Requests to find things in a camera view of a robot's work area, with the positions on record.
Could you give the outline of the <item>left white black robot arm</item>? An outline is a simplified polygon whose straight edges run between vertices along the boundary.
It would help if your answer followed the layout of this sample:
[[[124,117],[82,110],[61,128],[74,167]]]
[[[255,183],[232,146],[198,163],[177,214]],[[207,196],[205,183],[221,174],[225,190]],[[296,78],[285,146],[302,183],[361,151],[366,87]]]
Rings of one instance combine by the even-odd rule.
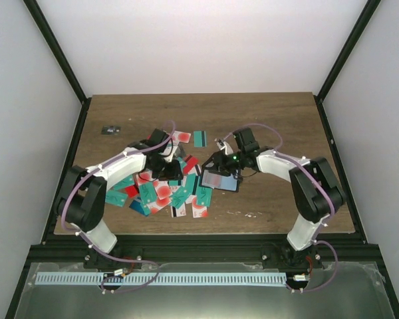
[[[158,179],[180,179],[178,160],[168,159],[164,153],[173,143],[174,133],[155,129],[149,138],[132,142],[110,159],[89,167],[75,165],[65,175],[54,212],[64,230],[81,236],[100,251],[99,260],[107,268],[116,268],[123,253],[115,247],[116,235],[103,219],[106,193],[123,179],[147,169]]]

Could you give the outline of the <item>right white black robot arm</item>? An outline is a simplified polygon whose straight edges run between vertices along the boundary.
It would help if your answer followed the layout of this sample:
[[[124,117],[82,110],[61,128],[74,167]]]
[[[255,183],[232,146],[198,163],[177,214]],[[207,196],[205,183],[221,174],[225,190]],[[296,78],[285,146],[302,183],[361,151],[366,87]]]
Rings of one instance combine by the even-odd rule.
[[[305,250],[317,243],[317,236],[336,212],[346,203],[346,195],[324,157],[296,158],[279,152],[278,146],[260,146],[250,127],[231,133],[238,150],[232,150],[225,138],[217,139],[218,151],[201,166],[204,173],[241,179],[245,168],[266,173],[291,184],[299,212],[287,234],[288,247],[282,251],[283,262],[296,268],[306,259]]]

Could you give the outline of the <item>black card holder wallet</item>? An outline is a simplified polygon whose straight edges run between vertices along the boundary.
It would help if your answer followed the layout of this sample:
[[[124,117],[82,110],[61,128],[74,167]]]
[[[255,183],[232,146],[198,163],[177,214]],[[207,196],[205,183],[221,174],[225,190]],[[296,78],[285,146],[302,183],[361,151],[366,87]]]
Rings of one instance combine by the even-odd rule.
[[[222,191],[238,192],[240,181],[234,176],[223,176],[216,173],[205,170],[202,173],[200,185],[202,187],[208,187],[212,189],[218,189]]]

